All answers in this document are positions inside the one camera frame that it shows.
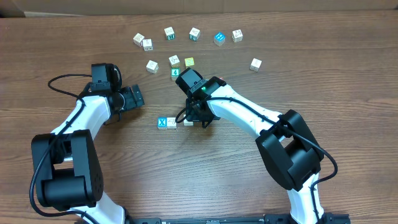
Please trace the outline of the blue X block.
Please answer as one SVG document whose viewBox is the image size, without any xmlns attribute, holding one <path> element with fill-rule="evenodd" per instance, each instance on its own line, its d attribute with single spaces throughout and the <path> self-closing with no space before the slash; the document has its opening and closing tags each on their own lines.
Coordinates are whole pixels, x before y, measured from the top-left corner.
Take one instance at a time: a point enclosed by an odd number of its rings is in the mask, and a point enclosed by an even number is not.
<svg viewBox="0 0 398 224">
<path fill-rule="evenodd" d="M 167 129 L 167 118 L 159 117 L 157 119 L 157 127 L 158 127 L 158 129 Z"/>
</svg>

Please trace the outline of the plain wooden block front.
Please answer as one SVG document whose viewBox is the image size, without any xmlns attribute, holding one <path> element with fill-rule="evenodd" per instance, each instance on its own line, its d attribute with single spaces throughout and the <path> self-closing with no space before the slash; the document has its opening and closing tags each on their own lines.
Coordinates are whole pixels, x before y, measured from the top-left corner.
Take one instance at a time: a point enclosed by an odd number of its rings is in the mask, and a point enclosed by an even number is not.
<svg viewBox="0 0 398 224">
<path fill-rule="evenodd" d="M 167 128 L 168 129 L 176 129 L 177 128 L 175 118 L 167 118 Z"/>
</svg>

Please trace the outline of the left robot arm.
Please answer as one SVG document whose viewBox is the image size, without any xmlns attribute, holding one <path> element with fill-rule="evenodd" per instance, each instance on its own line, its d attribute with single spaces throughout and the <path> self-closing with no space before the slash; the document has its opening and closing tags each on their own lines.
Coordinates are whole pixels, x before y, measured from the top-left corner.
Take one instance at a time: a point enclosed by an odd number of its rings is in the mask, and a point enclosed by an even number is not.
<svg viewBox="0 0 398 224">
<path fill-rule="evenodd" d="M 122 86 L 112 63 L 91 66 L 91 81 L 68 118 L 51 133 L 31 142 L 34 173 L 29 187 L 31 207 L 43 217 L 78 215 L 86 223 L 133 223 L 127 209 L 104 191 L 94 139 L 113 116 L 144 105 L 137 85 Z"/>
</svg>

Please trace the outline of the wooden block yellow side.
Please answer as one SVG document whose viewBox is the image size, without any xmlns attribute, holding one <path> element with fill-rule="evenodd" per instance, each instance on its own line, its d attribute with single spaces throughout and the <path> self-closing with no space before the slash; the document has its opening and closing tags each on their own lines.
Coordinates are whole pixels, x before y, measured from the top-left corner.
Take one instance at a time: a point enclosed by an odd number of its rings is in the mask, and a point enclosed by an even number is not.
<svg viewBox="0 0 398 224">
<path fill-rule="evenodd" d="M 169 62 L 172 68 L 178 68 L 180 66 L 180 60 L 177 55 L 169 57 Z"/>
</svg>

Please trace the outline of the wooden letter A block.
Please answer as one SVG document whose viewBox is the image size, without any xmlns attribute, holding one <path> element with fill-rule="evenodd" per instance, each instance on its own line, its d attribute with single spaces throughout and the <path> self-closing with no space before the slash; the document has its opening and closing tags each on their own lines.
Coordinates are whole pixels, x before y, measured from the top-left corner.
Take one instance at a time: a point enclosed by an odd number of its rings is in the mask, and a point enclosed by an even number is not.
<svg viewBox="0 0 398 224">
<path fill-rule="evenodd" d="M 184 126 L 193 126 L 193 121 L 189 121 L 189 120 L 185 117 L 185 115 L 184 115 L 183 117 L 184 117 L 184 120 L 183 120 L 183 125 L 184 125 Z"/>
</svg>

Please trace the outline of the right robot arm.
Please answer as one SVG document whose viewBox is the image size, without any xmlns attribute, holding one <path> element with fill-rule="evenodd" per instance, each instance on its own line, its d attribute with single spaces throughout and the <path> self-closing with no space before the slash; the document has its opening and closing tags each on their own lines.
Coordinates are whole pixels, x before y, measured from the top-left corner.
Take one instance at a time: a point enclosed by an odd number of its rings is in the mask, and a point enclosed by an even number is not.
<svg viewBox="0 0 398 224">
<path fill-rule="evenodd" d="M 200 121 L 206 128 L 214 119 L 227 119 L 255 139 L 268 173 L 287 190 L 293 222 L 326 222 L 316 183 L 324 154 L 299 113 L 265 109 L 224 80 L 206 80 L 191 68 L 175 82 L 187 95 L 186 120 Z"/>
</svg>

